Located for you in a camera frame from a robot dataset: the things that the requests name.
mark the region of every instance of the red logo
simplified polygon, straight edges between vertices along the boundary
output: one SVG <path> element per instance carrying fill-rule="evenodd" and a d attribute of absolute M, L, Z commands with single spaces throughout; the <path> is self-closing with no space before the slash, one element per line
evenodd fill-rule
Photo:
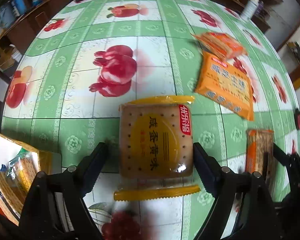
<path fill-rule="evenodd" d="M 186 135 L 191 135 L 189 110 L 184 105 L 179 105 L 180 111 L 180 129 Z"/>
<path fill-rule="evenodd" d="M 221 60 L 219 60 L 219 59 L 217 59 L 217 58 L 215 58 L 215 57 L 212 57 L 211 59 L 212 59 L 214 62 L 219 63 L 219 64 L 222 65 L 223 67 L 228 67 L 228 65 L 227 65 L 226 63 L 222 62 Z"/>

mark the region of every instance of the plastic wrapper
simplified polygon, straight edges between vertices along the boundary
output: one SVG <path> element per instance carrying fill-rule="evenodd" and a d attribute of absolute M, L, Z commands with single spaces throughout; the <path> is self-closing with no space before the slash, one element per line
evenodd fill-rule
<path fill-rule="evenodd" d="M 22 189 L 28 193 L 34 177 L 39 172 L 39 165 L 36 169 L 33 164 L 32 153 L 21 148 L 17 156 L 9 162 L 9 170 L 12 179 L 16 179 Z"/>
<path fill-rule="evenodd" d="M 245 48 L 226 33 L 202 33 L 194 37 L 222 61 L 247 54 Z"/>
<path fill-rule="evenodd" d="M 254 120 L 252 86 L 249 77 L 215 55 L 203 52 L 203 64 L 195 92 Z"/>
<path fill-rule="evenodd" d="M 270 187 L 274 178 L 276 161 L 273 156 L 273 131 L 249 130 L 247 132 L 246 171 L 258 171 Z"/>
<path fill-rule="evenodd" d="M 0 208 L 14 224 L 19 225 L 23 204 L 6 181 L 5 172 L 0 171 Z"/>
<path fill-rule="evenodd" d="M 193 101 L 190 96 L 162 96 L 121 106 L 122 183 L 115 200 L 174 197 L 200 190 L 191 184 L 193 140 L 188 105 Z"/>

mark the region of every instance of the snack package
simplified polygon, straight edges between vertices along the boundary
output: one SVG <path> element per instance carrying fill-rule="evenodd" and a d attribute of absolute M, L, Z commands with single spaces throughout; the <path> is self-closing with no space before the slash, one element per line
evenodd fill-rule
<path fill-rule="evenodd" d="M 249 77 L 215 55 L 203 52 L 203 64 L 195 92 L 254 120 L 252 86 Z"/>
<path fill-rule="evenodd" d="M 247 144 L 246 171 L 258 171 L 268 187 L 274 177 L 276 162 L 273 157 L 273 131 L 249 130 Z"/>
<path fill-rule="evenodd" d="M 174 197 L 200 190 L 191 183 L 182 187 L 185 183 L 181 182 L 189 176 L 187 181 L 192 180 L 192 125 L 187 104 L 193 101 L 190 96 L 162 96 L 121 105 L 123 180 L 120 191 L 114 194 L 115 200 Z"/>
<path fill-rule="evenodd" d="M 222 61 L 247 55 L 245 48 L 233 37 L 226 33 L 202 33 L 194 35 L 208 50 L 217 55 Z"/>
<path fill-rule="evenodd" d="M 15 158 L 9 162 L 10 173 L 15 175 L 18 184 L 28 193 L 34 177 L 39 172 L 39 165 L 35 168 L 32 153 L 21 148 Z"/>
<path fill-rule="evenodd" d="M 0 208 L 14 224 L 19 225 L 23 204 L 6 181 L 6 174 L 0 171 Z"/>
<path fill-rule="evenodd" d="M 0 208 L 18 225 L 26 194 L 37 172 L 61 173 L 61 155 L 40 151 L 0 134 L 0 167 Z"/>

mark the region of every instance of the green tablecloth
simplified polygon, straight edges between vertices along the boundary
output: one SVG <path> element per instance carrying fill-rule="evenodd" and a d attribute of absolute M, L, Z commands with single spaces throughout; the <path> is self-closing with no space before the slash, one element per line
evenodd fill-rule
<path fill-rule="evenodd" d="M 202 56 L 191 34 L 205 31 L 228 33 L 247 49 L 249 56 L 236 61 L 241 62 L 254 89 L 254 122 L 193 93 Z M 102 53 L 95 52 L 115 45 L 129 46 L 138 64 L 135 75 L 122 87 L 99 78 L 104 61 L 99 57 Z M 300 153 L 300 131 L 293 117 L 298 102 L 283 63 L 252 22 L 242 22 L 235 12 L 209 0 L 72 1 L 37 35 L 15 77 L 12 82 L 18 83 L 20 77 L 26 87 L 11 86 L 3 134 L 61 153 L 63 167 L 77 165 L 98 142 L 109 143 L 111 156 L 94 191 L 85 197 L 87 206 L 112 199 L 120 181 L 118 106 L 138 98 L 194 95 L 194 141 L 235 172 L 245 168 L 246 130 L 250 128 L 272 129 L 283 151 L 291 153 L 294 147 Z M 95 83 L 98 91 L 89 91 Z M 202 187 L 196 171 L 194 179 Z M 278 165 L 272 197 L 281 200 L 289 190 L 286 171 Z M 143 230 L 151 228 L 159 239 L 187 240 L 193 239 L 212 203 L 212 196 L 202 187 L 197 194 L 129 206 L 139 214 Z M 128 204 L 116 203 L 116 208 L 124 205 Z M 224 235 L 231 232 L 235 215 L 236 203 Z M 99 228 L 107 219 L 99 213 L 92 216 Z"/>

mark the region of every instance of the white bottle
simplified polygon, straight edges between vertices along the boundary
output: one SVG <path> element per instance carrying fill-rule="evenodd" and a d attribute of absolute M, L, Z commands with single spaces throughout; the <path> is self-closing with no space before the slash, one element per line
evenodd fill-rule
<path fill-rule="evenodd" d="M 245 22 L 250 20 L 254 13 L 256 12 L 259 5 L 259 0 L 249 0 L 243 12 L 240 14 L 240 18 Z"/>

